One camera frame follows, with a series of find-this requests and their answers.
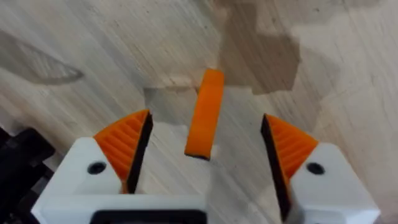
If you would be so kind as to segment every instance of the wood grain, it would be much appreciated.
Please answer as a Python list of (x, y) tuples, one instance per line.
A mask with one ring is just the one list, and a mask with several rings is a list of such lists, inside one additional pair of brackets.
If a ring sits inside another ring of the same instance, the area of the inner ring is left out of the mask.
[[(0, 124), (72, 142), (149, 108), (142, 192), (206, 194), (216, 223), (278, 223), (261, 114), (339, 145), (398, 212), (398, 2), (2, 0)], [(183, 149), (205, 68), (225, 73), (210, 163)]]

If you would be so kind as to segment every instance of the orange plastic piece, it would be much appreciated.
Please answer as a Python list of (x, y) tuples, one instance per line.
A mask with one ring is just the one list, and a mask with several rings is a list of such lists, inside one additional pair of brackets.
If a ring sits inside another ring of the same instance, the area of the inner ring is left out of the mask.
[(223, 97), (223, 85), (224, 74), (221, 71), (206, 70), (185, 146), (186, 155), (210, 159)]
[(130, 114), (94, 135), (94, 139), (122, 182), (128, 178), (148, 114), (149, 110)]
[(318, 145), (318, 141), (275, 116), (268, 114), (265, 116), (271, 129), (280, 168), (285, 182), (288, 183), (288, 180)]

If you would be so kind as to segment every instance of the orange ridged pad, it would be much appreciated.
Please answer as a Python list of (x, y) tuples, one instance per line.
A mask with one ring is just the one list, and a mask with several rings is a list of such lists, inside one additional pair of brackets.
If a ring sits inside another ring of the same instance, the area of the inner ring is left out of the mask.
[(318, 141), (281, 119), (265, 114), (286, 184), (318, 145)]
[(122, 181), (128, 178), (148, 114), (149, 110), (130, 114), (94, 135), (94, 139)]

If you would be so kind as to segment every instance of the wooden surface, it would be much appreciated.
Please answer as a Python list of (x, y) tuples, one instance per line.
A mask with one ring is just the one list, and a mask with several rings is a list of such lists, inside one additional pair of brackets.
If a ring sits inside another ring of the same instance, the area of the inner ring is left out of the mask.
[[(217, 223), (278, 223), (270, 113), (339, 145), (398, 222), (395, 0), (1, 0), (0, 123), (60, 155), (149, 108), (144, 188), (206, 194)], [(206, 67), (225, 72), (210, 163), (183, 155)]]

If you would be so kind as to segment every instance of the black screw head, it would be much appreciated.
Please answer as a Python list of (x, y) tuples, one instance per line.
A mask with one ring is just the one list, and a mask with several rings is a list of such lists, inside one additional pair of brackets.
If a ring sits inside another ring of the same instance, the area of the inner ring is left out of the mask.
[(104, 162), (93, 162), (87, 168), (87, 172), (91, 175), (96, 175), (102, 173), (106, 168), (106, 163)]
[(325, 168), (317, 162), (310, 162), (307, 164), (307, 170), (315, 175), (323, 175), (325, 173)]

